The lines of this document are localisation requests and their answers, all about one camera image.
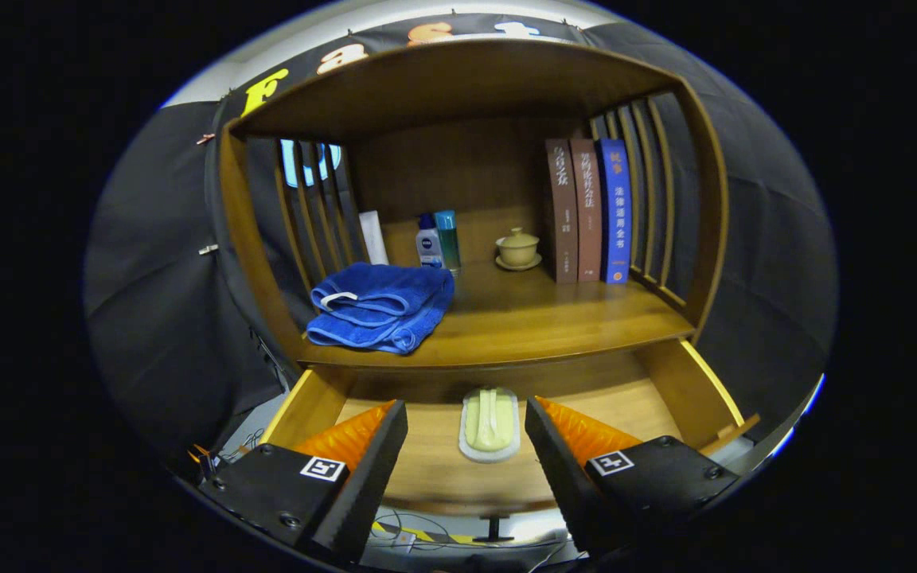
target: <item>blue book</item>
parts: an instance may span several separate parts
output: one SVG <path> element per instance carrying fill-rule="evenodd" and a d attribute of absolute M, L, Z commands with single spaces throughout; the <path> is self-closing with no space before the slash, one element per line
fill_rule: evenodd
<path fill-rule="evenodd" d="M 601 276 L 605 283 L 629 282 L 632 251 L 632 189 L 625 142 L 601 138 L 596 142 L 603 193 Z"/>

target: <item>towel loop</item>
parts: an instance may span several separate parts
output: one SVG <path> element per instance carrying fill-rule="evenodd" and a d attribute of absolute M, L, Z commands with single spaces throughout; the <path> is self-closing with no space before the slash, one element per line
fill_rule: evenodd
<path fill-rule="evenodd" d="M 359 300 L 359 297 L 357 297 L 355 294 L 352 294 L 352 293 L 328 294 L 327 297 L 321 298 L 321 306 L 324 308 L 327 308 L 328 303 L 335 300 L 336 298 L 341 298 L 341 297 L 352 298 L 354 301 Z"/>

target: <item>white bottle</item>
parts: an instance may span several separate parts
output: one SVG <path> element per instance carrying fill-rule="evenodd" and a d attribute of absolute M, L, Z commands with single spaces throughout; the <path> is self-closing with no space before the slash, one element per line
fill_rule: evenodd
<path fill-rule="evenodd" d="M 416 254 L 420 266 L 444 268 L 444 257 L 441 255 L 441 239 L 434 228 L 434 219 L 430 213 L 419 215 L 419 232 L 416 233 Z"/>

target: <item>saucer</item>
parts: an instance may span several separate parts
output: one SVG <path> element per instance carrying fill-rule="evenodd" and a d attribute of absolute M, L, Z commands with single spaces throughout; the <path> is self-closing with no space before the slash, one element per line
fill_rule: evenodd
<path fill-rule="evenodd" d="M 529 262 L 529 264 L 525 264 L 523 266 L 509 266 L 509 264 L 501 260 L 500 255 L 494 259 L 494 262 L 497 263 L 499 267 L 509 269 L 509 271 L 527 271 L 528 269 L 531 269 L 540 264 L 540 261 L 542 260 L 543 257 L 540 255 L 540 253 L 537 253 L 536 256 L 533 257 L 533 260 Z"/>

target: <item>screw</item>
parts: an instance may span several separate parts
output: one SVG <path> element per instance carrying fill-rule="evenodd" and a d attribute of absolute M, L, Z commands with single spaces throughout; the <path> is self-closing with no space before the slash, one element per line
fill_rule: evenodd
<path fill-rule="evenodd" d="M 292 517 L 288 512 L 278 514 L 278 521 L 281 521 L 282 525 L 290 529 L 296 529 L 299 526 L 299 519 Z"/>

